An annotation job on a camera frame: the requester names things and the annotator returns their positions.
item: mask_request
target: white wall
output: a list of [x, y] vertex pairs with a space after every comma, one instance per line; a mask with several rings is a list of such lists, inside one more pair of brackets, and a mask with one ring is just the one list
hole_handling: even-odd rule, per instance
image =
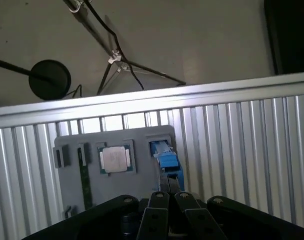
[[[129, 59], [189, 84], [272, 75], [263, 0], [93, 0], [107, 15]], [[96, 24], [104, 38], [107, 34]], [[63, 0], [0, 0], [0, 59], [31, 67], [62, 62], [74, 89], [96, 93], [108, 56]], [[138, 74], [146, 89], [171, 81]], [[124, 73], [108, 93], [137, 91]], [[41, 102], [26, 76], [0, 69], [0, 106]]]

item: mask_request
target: black object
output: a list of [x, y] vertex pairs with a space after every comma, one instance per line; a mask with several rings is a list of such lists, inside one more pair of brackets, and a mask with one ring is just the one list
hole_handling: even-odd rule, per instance
[[24, 75], [27, 75], [27, 76], [32, 76], [36, 79], [39, 79], [39, 81], [44, 81], [46, 83], [49, 83], [53, 86], [55, 86], [55, 81], [47, 76], [43, 76], [43, 75], [40, 75], [38, 74], [37, 72], [31, 72], [27, 69], [24, 69], [22, 67], [19, 67], [19, 66], [16, 66], [16, 65], [13, 65], [11, 63], [8, 63], [8, 62], [5, 62], [3, 60], [0, 60], [0, 68], [4, 68], [4, 69], [7, 69], [7, 70], [10, 70], [10, 71], [13, 71], [13, 72], [16, 72], [16, 73], [19, 73], [19, 74], [24, 74]]
[[55, 81], [50, 84], [34, 76], [29, 76], [29, 84], [33, 93], [43, 100], [59, 100], [68, 92], [71, 86], [71, 74], [59, 61], [43, 60], [35, 64], [31, 70], [33, 74], [46, 76]]
[[[74, 3], [71, 1], [71, 0], [63, 0], [65, 2], [65, 4], [68, 6], [68, 8], [72, 11], [76, 11], [76, 7], [74, 5]], [[140, 69], [143, 69], [145, 71], [148, 71], [150, 73], [153, 73], [153, 74], [156, 74], [160, 77], [163, 77], [163, 78], [167, 78], [167, 79], [170, 79], [170, 80], [173, 80], [175, 82], [178, 83], [177, 86], [183, 86], [183, 85], [186, 85], [186, 82], [184, 81], [181, 81], [177, 78], [174, 78], [172, 76], [169, 76], [165, 73], [162, 73], [162, 72], [159, 72], [159, 71], [156, 71], [156, 70], [153, 70], [149, 67], [145, 67], [143, 65], [140, 65], [138, 63], [135, 63], [133, 61], [130, 61], [128, 60], [125, 56], [124, 56], [124, 53], [120, 47], [120, 44], [118, 42], [118, 39], [117, 39], [117, 35], [115, 34], [115, 32], [113, 32], [105, 23], [104, 21], [101, 19], [101, 17], [98, 15], [98, 13], [95, 11], [95, 9], [93, 8], [93, 6], [90, 4], [90, 1], [88, 0], [85, 0], [84, 3], [86, 4], [86, 6], [88, 7], [88, 9], [91, 11], [91, 13], [94, 15], [94, 17], [97, 19], [97, 21], [104, 27], [104, 29], [106, 31], [108, 31], [109, 34], [111, 34], [115, 40], [115, 43], [117, 45], [117, 49], [119, 51], [119, 53], [121, 54], [122, 56], [122, 59], [121, 61], [126, 63], [129, 68], [130, 68], [130, 72], [131, 74], [133, 75], [133, 77], [135, 78], [135, 80], [138, 82], [138, 84], [141, 86], [142, 89], [143, 88], [143, 85], [141, 84], [141, 82], [137, 79], [134, 71], [133, 71], [133, 67], [132, 66], [135, 66], [137, 68], [140, 68]], [[113, 53], [112, 51], [106, 46], [106, 44], [104, 43], [104, 41], [98, 36], [98, 34], [96, 33], [96, 31], [93, 29], [92, 25], [89, 23], [89, 21], [87, 20], [87, 12], [83, 9], [83, 8], [80, 8], [79, 11], [76, 11], [73, 13], [74, 17], [81, 23], [83, 24], [83, 26], [87, 29], [87, 31], [95, 38], [95, 40], [101, 45], [101, 47], [105, 50], [105, 52], [109, 55], [109, 56], [113, 56]], [[105, 81], [106, 81], [106, 78], [108, 76], [108, 73], [111, 69], [111, 66], [110, 64], [107, 65], [106, 67], [106, 70], [105, 70], [105, 73], [104, 73], [104, 76], [102, 78], [102, 81], [101, 81], [101, 84], [99, 86], [99, 89], [97, 91], [97, 95], [101, 94], [103, 88], [104, 88], [104, 84], [105, 84]]]
[[81, 84], [79, 84], [75, 90], [69, 92], [65, 96], [73, 94], [72, 98], [74, 98], [76, 96], [78, 90], [80, 91], [80, 97], [82, 98], [83, 97], [83, 86]]
[[304, 72], [304, 0], [265, 0], [264, 8], [275, 73]]
[[84, 153], [85, 151], [82, 151], [82, 148], [79, 147], [77, 149], [77, 156], [78, 156], [78, 162], [79, 162], [79, 167], [80, 167], [84, 206], [85, 206], [85, 210], [87, 210], [93, 206], [93, 200], [92, 200], [92, 189], [91, 189], [91, 184], [90, 184], [90, 177], [88, 174], [88, 166], [86, 163], [86, 158], [82, 152]]
[[304, 228], [223, 196], [205, 204], [188, 192], [157, 191], [148, 203], [121, 195], [25, 238], [48, 239], [304, 240]]
[[114, 33], [113, 30], [111, 30], [105, 23], [104, 21], [101, 19], [101, 17], [98, 15], [98, 13], [95, 11], [95, 9], [93, 8], [93, 6], [90, 4], [90, 1], [89, 0], [84, 0], [84, 3], [86, 4], [86, 6], [88, 7], [88, 9], [91, 11], [91, 13], [94, 15], [94, 17], [96, 18], [96, 20], [103, 26], [103, 28], [105, 28], [106, 31], [108, 31], [114, 38], [115, 40], [115, 43], [116, 43], [116, 46], [117, 46], [117, 49], [118, 51], [120, 51], [120, 54], [123, 58], [123, 61], [125, 63], [128, 64], [129, 68], [130, 68], [130, 72], [131, 74], [133, 75], [133, 77], [135, 78], [135, 80], [137, 81], [137, 83], [141, 86], [142, 90], [144, 90], [144, 87], [141, 83], [141, 81], [138, 80], [138, 78], [136, 77], [134, 71], [133, 71], [133, 67], [132, 65], [129, 63], [129, 61], [127, 60], [127, 58], [125, 57], [125, 54], [124, 52], [122, 51], [121, 49], [121, 46], [118, 42], [118, 38], [117, 38], [117, 35], [116, 33]]

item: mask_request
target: tripod stand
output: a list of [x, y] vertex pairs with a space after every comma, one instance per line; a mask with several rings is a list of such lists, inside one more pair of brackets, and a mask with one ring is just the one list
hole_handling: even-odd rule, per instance
[[[144, 87], [141, 84], [141, 82], [138, 80], [138, 78], [136, 77], [135, 73], [155, 74], [155, 75], [158, 75], [162, 78], [167, 78], [167, 79], [170, 79], [172, 81], [177, 82], [178, 86], [186, 85], [186, 82], [184, 82], [184, 81], [181, 81], [181, 80], [179, 80], [177, 78], [174, 78], [172, 76], [169, 76], [169, 75], [167, 75], [163, 72], [153, 70], [149, 67], [146, 67], [146, 66], [140, 65], [136, 62], [128, 60], [125, 57], [125, 55], [124, 55], [124, 53], [123, 53], [123, 51], [122, 51], [122, 49], [121, 49], [121, 47], [118, 43], [118, 39], [117, 39], [116, 34], [104, 23], [104, 21], [97, 14], [95, 9], [91, 5], [91, 0], [84, 0], [84, 1], [63, 0], [63, 1], [68, 6], [70, 12], [73, 13], [74, 17], [87, 29], [87, 31], [96, 39], [96, 41], [104, 49], [104, 51], [110, 56], [110, 58], [108, 59], [108, 64], [107, 64], [107, 67], [105, 69], [102, 81], [101, 81], [100, 86], [98, 88], [97, 95], [100, 95], [102, 93], [102, 91], [106, 88], [107, 84], [114, 81], [122, 71], [130, 72], [133, 75], [133, 77], [135, 78], [135, 80], [138, 82], [138, 84], [141, 86], [142, 89], [144, 89]], [[105, 28], [105, 30], [111, 36], [114, 37], [117, 49], [115, 49], [115, 50], [110, 49], [107, 46], [107, 44], [105, 44], [104, 40], [99, 36], [99, 34], [97, 34], [94, 27], [91, 25], [91, 23], [87, 19], [87, 11], [86, 11], [84, 5], [87, 6], [87, 8], [90, 10], [90, 12], [96, 18], [96, 20]], [[116, 64], [118, 66], [118, 68], [112, 74], [112, 76], [109, 77], [109, 79], [107, 80], [107, 77], [109, 75], [111, 66], [113, 64]]]

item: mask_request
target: aluminum panel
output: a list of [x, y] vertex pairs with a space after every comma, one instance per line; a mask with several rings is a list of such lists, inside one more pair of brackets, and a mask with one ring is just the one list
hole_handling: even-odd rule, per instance
[[304, 74], [260, 81], [0, 108], [0, 240], [62, 220], [57, 136], [158, 125], [174, 127], [188, 191], [304, 227]]

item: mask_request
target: white clip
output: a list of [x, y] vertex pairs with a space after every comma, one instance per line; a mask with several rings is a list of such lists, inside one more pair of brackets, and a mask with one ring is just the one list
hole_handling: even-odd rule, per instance
[[109, 62], [110, 64], [113, 64], [113, 63], [116, 62], [116, 61], [120, 62], [121, 59], [122, 59], [122, 57], [121, 57], [120, 55], [116, 55], [116, 54], [115, 54], [115, 55], [111, 56], [110, 59], [108, 59], [108, 62]]
[[84, 4], [84, 2], [83, 1], [78, 1], [78, 0], [74, 0], [74, 2], [76, 3], [76, 9], [75, 10], [71, 10], [69, 8], [69, 10], [71, 11], [71, 13], [75, 14], [75, 13], [77, 13], [81, 9], [81, 6]]

